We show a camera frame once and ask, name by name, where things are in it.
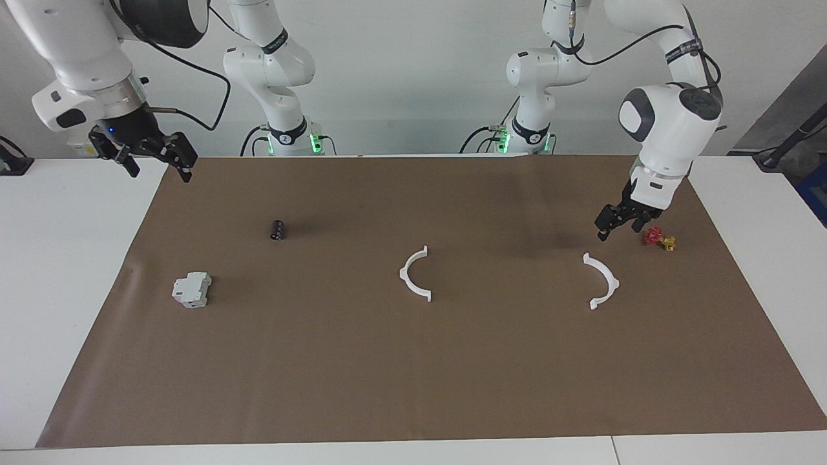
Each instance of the robotic arm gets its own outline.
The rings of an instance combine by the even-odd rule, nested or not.
[[[270,146],[276,155],[320,154],[320,128],[308,121],[296,94],[287,89],[313,80],[313,57],[289,36],[272,1],[228,1],[238,33],[255,45],[227,50],[227,76],[247,89],[263,107]]]
[[[717,131],[723,106],[692,16],[677,0],[605,0],[605,10],[613,24],[640,36],[665,25],[683,28],[651,37],[666,56],[672,82],[633,89],[620,107],[620,125],[642,148],[620,203],[606,205],[595,220],[602,241],[629,221],[639,233],[669,208]]]
[[[511,57],[508,77],[520,91],[520,107],[508,127],[508,151],[541,151],[554,109],[547,89],[582,82],[597,65],[590,62],[581,31],[590,4],[548,0],[543,29],[552,47]],[[661,47],[673,82],[633,89],[621,105],[621,126],[642,150],[620,203],[606,205],[595,220],[601,240],[629,221],[639,232],[669,207],[692,161],[715,133],[723,102],[691,15],[678,0],[604,0],[604,6],[614,25]]]
[[[89,139],[101,158],[135,177],[132,155],[169,163],[184,181],[198,155],[182,132],[158,127],[120,38],[136,38],[99,0],[7,0],[17,24],[52,67],[57,80],[35,94],[37,115],[52,131],[93,125]],[[153,41],[189,47],[207,30],[207,3],[196,0],[121,0],[120,13]]]

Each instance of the black pole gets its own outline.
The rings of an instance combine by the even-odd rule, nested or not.
[[[799,142],[803,141],[805,137],[809,136],[825,119],[827,119],[827,103],[819,108],[817,112],[813,113],[813,116],[802,124],[797,131],[793,132],[792,135],[790,135],[780,146],[778,146],[775,151],[769,155],[754,155],[753,160],[758,163],[758,167],[761,168],[761,171],[767,173],[776,171],[778,162],[781,161],[781,158],[784,158],[787,152],[792,150],[792,147],[796,146]]]

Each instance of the blue object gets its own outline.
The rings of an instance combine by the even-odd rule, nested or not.
[[[796,190],[827,228],[827,163],[807,176],[796,186]]]

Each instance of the black capacitor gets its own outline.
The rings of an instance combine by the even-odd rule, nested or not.
[[[270,230],[270,239],[274,241],[284,240],[284,222],[280,219],[273,222],[273,228]]]

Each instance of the black cable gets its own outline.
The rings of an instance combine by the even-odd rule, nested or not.
[[[329,140],[330,144],[333,146],[333,155],[334,156],[339,156],[339,152],[336,151],[336,141],[334,141],[332,137],[330,137],[330,136],[319,136],[318,138],[321,139],[321,140],[325,140],[325,139]]]
[[[715,80],[712,82],[712,84],[705,85],[704,87],[699,87],[698,89],[700,89],[700,90],[714,89],[714,88],[718,87],[718,84],[721,84],[721,80],[724,77],[724,74],[721,72],[721,67],[718,66],[718,63],[716,63],[715,60],[712,60],[712,57],[709,56],[705,51],[701,50],[700,51],[700,56],[704,60],[709,61],[712,64],[712,67],[715,68],[716,77],[715,77]]]
[[[224,116],[224,110],[227,109],[227,101],[229,101],[229,99],[230,99],[230,90],[231,90],[231,87],[232,87],[230,85],[230,79],[227,79],[226,77],[220,75],[219,73],[216,73],[215,71],[208,70],[206,68],[203,68],[201,66],[196,65],[195,63],[190,63],[189,61],[175,55],[174,53],[161,48],[161,46],[156,44],[155,41],[153,41],[152,39],[147,37],[146,34],[143,33],[140,26],[133,25],[133,24],[131,24],[130,22],[127,21],[126,17],[123,16],[123,12],[121,11],[121,9],[115,4],[115,0],[109,0],[109,4],[112,6],[112,10],[115,12],[117,17],[120,18],[120,20],[125,25],[127,25],[129,30],[132,31],[132,34],[134,34],[135,37],[137,37],[141,41],[149,44],[150,47],[158,50],[160,53],[169,56],[171,59],[173,59],[175,61],[178,61],[181,64],[187,65],[187,66],[189,66],[190,68],[192,68],[194,70],[201,71],[202,73],[209,74],[211,76],[214,76],[214,77],[224,81],[224,84],[227,86],[227,92],[224,94],[224,101],[221,104],[221,109],[218,110],[218,115],[216,116],[215,122],[213,123],[212,126],[208,126],[205,122],[201,121],[200,119],[196,118],[195,116],[193,116],[193,115],[191,115],[191,114],[189,114],[189,113],[187,113],[183,110],[179,110],[177,108],[175,109],[175,114],[179,114],[181,116],[187,117],[187,118],[195,121],[196,123],[198,123],[201,127],[206,129],[207,131],[210,131],[210,132],[215,131],[215,129],[218,127],[218,124],[221,122],[221,118]]]
[[[241,152],[238,153],[238,156],[244,156],[244,151],[247,150],[247,144],[250,143],[250,139],[257,131],[264,131],[264,129],[261,129],[261,126],[256,126],[247,133],[247,137],[244,138],[244,143],[241,144]]]
[[[484,141],[480,142],[480,146],[478,146],[478,147],[476,148],[476,153],[482,153],[482,152],[480,152],[480,151],[482,150],[482,146],[483,146],[486,142],[488,142],[488,147],[491,147],[491,143],[492,143],[492,142],[499,142],[499,141],[500,141],[500,138],[499,138],[499,137],[489,137],[488,139],[485,139]]]
[[[557,149],[557,134],[552,134],[549,137],[554,137],[554,145],[552,146],[552,155],[554,155],[554,151]]]
[[[258,137],[253,141],[253,147],[251,151],[253,152],[253,156],[256,156],[256,142],[265,141],[270,144],[270,139],[268,137]]]
[[[609,60],[612,60],[613,58],[616,58],[618,55],[620,55],[620,54],[624,53],[626,50],[631,49],[632,47],[636,46],[636,45],[637,45],[637,44],[639,44],[640,42],[643,42],[643,41],[645,41],[646,39],[648,39],[649,37],[654,36],[654,35],[655,35],[655,34],[657,34],[658,32],[663,32],[663,31],[666,31],[666,30],[668,30],[668,29],[686,29],[686,28],[685,28],[684,26],[681,26],[680,24],[670,24],[669,26],[662,26],[662,27],[659,27],[658,29],[655,29],[654,31],[647,32],[646,34],[644,34],[644,35],[642,35],[642,36],[638,37],[636,40],[632,41],[630,44],[628,44],[628,45],[627,45],[627,46],[625,46],[624,48],[622,48],[622,49],[620,49],[620,50],[616,51],[616,52],[615,52],[615,53],[613,53],[612,55],[609,55],[609,56],[605,57],[603,60],[597,60],[597,61],[585,61],[585,60],[583,60],[583,59],[582,59],[582,58],[581,58],[581,57],[577,54],[577,52],[575,52],[575,53],[574,53],[574,57],[575,57],[575,58],[577,58],[577,61],[580,61],[583,65],[586,65],[586,66],[597,66],[597,65],[602,65],[602,64],[604,64],[606,61],[609,61]],[[572,48],[572,49],[574,49],[574,48],[575,48],[575,45],[574,45],[574,37],[573,37],[573,36],[570,36],[570,37],[569,37],[569,41],[571,42],[571,48]],[[555,41],[554,43],[555,43],[555,44],[558,44],[561,48],[564,48],[564,47],[562,46],[562,44],[560,44],[560,42]]]
[[[6,142],[6,145],[8,145],[11,148],[13,148],[14,150],[20,152],[20,155],[26,156],[26,153],[19,146],[17,146],[16,143],[14,143],[12,141],[9,141],[6,137],[0,136],[0,141]]]
[[[462,148],[460,148],[459,153],[465,152],[465,149],[468,146],[468,144],[471,142],[471,139],[473,139],[477,134],[479,134],[481,132],[485,132],[485,131],[490,131],[490,129],[487,126],[483,126],[479,129],[477,129],[476,131],[472,132],[471,135],[468,136],[466,141],[462,144]]]
[[[224,19],[224,17],[223,17],[223,16],[221,16],[220,14],[218,14],[218,12],[217,12],[217,11],[215,11],[215,8],[213,8],[213,5],[210,5],[209,7],[207,7],[207,9],[208,9],[210,12],[212,12],[212,13],[213,13],[213,15],[215,15],[215,16],[218,18],[218,20],[219,20],[220,22],[224,23],[224,26],[226,26],[226,27],[227,27],[227,29],[229,29],[230,31],[233,31],[234,33],[238,34],[238,31],[236,31],[236,28],[235,28],[235,27],[233,27],[233,26],[230,26],[230,23],[229,23],[229,22],[227,22],[227,20],[226,20],[226,19]]]
[[[514,111],[514,107],[517,106],[517,102],[519,102],[519,97],[514,99],[514,103],[511,103],[511,108],[509,108],[509,111],[503,117],[503,121],[500,121],[500,126],[503,126],[505,124],[505,120],[509,119],[509,115]]]

